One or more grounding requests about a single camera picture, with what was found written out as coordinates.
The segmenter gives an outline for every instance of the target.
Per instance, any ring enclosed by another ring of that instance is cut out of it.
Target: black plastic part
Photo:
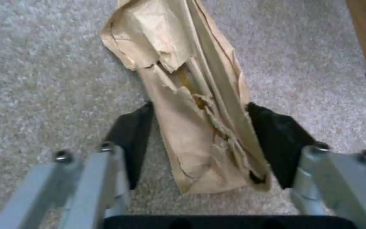
[[[121,115],[108,132],[104,142],[113,142],[125,151],[129,188],[136,188],[145,158],[153,119],[153,105],[146,103],[129,114]]]
[[[113,216],[104,229],[356,229],[335,216]]]
[[[301,149],[315,140],[292,117],[254,103],[247,105],[266,160],[282,189],[292,187]]]

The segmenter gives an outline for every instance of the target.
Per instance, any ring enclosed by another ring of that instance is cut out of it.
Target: brown paper bag
[[[119,0],[101,37],[138,71],[182,193],[270,189],[244,76],[200,0]]]

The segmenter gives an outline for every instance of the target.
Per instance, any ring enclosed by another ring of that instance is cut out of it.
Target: crumpled paper
[[[119,0],[101,38],[143,81],[183,194],[270,189],[234,48],[200,0]]]

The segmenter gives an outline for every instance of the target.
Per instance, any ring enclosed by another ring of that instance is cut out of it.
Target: black handle grip
[[[315,143],[292,117],[277,114],[254,103],[247,105],[266,160],[282,189],[292,187],[301,149]]]
[[[135,189],[145,158],[153,119],[153,105],[146,103],[132,113],[118,117],[104,142],[113,142],[125,151],[125,163],[130,189]]]

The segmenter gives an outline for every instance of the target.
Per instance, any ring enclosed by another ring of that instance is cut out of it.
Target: gray carpet
[[[99,37],[115,5],[0,0],[0,210],[33,165],[61,148],[93,152],[117,116],[144,103],[136,74]],[[366,63],[343,0],[205,5],[237,48],[253,101],[292,115],[339,152],[366,148]],[[276,184],[270,193],[180,196],[156,123],[130,212],[296,213]]]

